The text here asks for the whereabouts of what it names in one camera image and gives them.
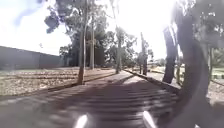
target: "path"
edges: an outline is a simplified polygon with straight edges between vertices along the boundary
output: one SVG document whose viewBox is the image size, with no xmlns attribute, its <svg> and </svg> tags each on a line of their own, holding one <path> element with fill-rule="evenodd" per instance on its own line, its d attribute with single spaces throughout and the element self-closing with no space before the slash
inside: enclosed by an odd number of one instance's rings
<svg viewBox="0 0 224 128">
<path fill-rule="evenodd" d="M 72 128 L 87 114 L 86 128 L 144 128 L 142 112 L 155 120 L 177 97 L 139 77 L 120 74 L 86 85 L 0 102 L 1 128 Z"/>
</svg>

